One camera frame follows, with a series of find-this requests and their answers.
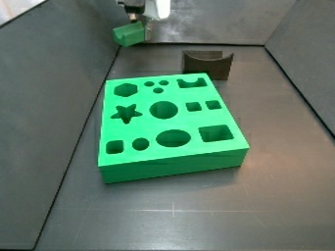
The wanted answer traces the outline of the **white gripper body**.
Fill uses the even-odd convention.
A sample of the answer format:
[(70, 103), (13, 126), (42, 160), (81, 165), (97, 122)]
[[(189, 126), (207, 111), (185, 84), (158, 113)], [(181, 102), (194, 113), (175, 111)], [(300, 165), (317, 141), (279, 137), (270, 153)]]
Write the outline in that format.
[(115, 0), (127, 14), (143, 15), (154, 20), (170, 16), (171, 0)]

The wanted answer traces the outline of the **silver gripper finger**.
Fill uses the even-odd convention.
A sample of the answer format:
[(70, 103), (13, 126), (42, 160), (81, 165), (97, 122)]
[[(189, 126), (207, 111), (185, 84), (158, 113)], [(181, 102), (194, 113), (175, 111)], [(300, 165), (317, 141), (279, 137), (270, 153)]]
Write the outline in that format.
[(150, 41), (153, 37), (153, 19), (149, 17), (145, 17), (143, 25), (145, 25), (146, 41)]
[(127, 15), (129, 15), (131, 24), (139, 22), (138, 15), (135, 13), (129, 13)]

